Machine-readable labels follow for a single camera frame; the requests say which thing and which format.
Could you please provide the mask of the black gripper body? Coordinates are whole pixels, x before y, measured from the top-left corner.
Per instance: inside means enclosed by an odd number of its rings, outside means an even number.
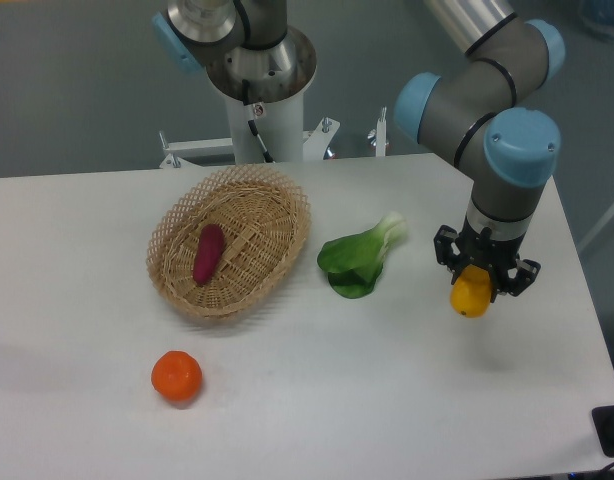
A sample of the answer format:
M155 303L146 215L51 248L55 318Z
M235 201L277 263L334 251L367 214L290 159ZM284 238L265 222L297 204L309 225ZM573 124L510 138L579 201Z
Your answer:
M456 240L459 263L474 265L497 276L507 276L509 270L516 268L522 241L523 235L499 239L492 227L477 225L465 218Z

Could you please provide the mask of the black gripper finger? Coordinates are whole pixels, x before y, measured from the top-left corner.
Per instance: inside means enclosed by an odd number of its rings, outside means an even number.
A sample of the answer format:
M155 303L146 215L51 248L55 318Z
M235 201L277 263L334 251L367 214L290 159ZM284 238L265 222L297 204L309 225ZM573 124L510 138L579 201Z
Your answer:
M468 266L468 255L463 252L462 236L453 228L441 225L433 238L436 261L451 273L454 285Z
M513 264L508 267L489 265L490 302L494 303L499 295L511 295L512 297L521 295L535 282L540 270L539 262L520 257L516 257Z

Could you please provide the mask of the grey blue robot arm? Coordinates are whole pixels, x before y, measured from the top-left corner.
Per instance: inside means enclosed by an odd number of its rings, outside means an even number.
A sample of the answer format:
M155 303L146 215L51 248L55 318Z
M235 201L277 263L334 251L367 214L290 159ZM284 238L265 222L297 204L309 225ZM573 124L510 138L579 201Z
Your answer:
M463 227L441 227L437 261L455 293L517 296L540 266L519 255L552 176L561 136L522 100L565 58L558 30L522 21L505 1L432 1L429 8L468 59L456 78L414 76L394 106L400 130L473 183ZM204 70L223 96L240 163L319 160L303 134L303 96L316 72L311 41L287 20L283 1L171 1L153 28L187 72Z

